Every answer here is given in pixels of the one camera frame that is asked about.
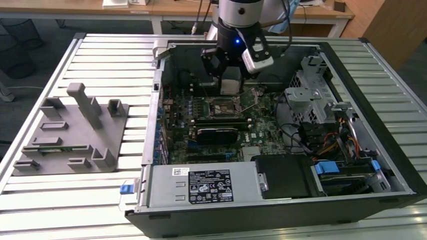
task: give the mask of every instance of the slotted metal platform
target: slotted metal platform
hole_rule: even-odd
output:
[[[118,187],[140,176],[150,87],[156,77],[152,48],[154,40],[160,39],[202,40],[202,37],[88,34],[84,39],[72,41],[0,164],[0,240],[148,239],[124,217],[122,210],[132,208],[136,198],[132,195],[120,198]],[[283,37],[268,40],[288,41]],[[425,181],[427,109],[372,46],[357,39],[296,40],[331,44]],[[69,83],[84,83],[85,94],[96,96],[100,104],[114,98],[130,105],[117,172],[13,177],[13,162],[20,158],[21,146],[28,143],[42,115],[38,111],[41,99],[60,97],[64,104],[74,104],[65,93]],[[335,85],[344,96],[343,88],[336,82]],[[405,208],[385,210],[357,223],[182,239],[279,240],[309,236],[316,240],[413,240],[427,239],[425,223],[427,200]]]

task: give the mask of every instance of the white box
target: white box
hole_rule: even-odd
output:
[[[128,0],[128,3],[134,5],[146,5],[149,0]]]
[[[102,9],[125,9],[128,8],[126,0],[102,0],[101,8]]]

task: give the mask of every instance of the power supply label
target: power supply label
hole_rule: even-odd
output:
[[[229,170],[188,172],[188,201],[190,204],[212,204],[233,201]]]

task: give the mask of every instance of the wastebasket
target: wastebasket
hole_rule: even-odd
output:
[[[17,38],[25,50],[36,49],[42,45],[44,42],[30,19],[1,18],[0,24],[8,34]]]
[[[0,35],[0,69],[12,79],[21,79],[36,71],[36,65],[17,38]]]

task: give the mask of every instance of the wood panel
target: wood panel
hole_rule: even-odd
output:
[[[329,24],[299,24],[292,23],[292,36],[293,37],[324,37],[327,38],[333,25]],[[288,29],[280,36],[289,36]]]
[[[399,69],[427,36],[427,1],[387,0],[363,34]]]
[[[345,5],[355,14],[353,19],[347,23],[341,32],[343,38],[361,37],[372,19],[379,12],[384,0],[344,0]]]
[[[152,7],[129,4],[128,8],[102,9],[102,0],[0,0],[0,12],[132,15],[149,14]]]
[[[153,15],[170,16],[194,16],[198,10],[198,0],[154,0],[152,7]],[[206,12],[208,0],[202,0],[201,13]],[[320,6],[305,7],[305,16],[312,19],[352,19],[353,12],[345,8],[345,12],[328,10]],[[293,18],[304,18],[304,9],[299,8],[295,11]]]
[[[355,13],[341,33],[367,38],[397,70],[427,36],[425,0],[345,0]]]

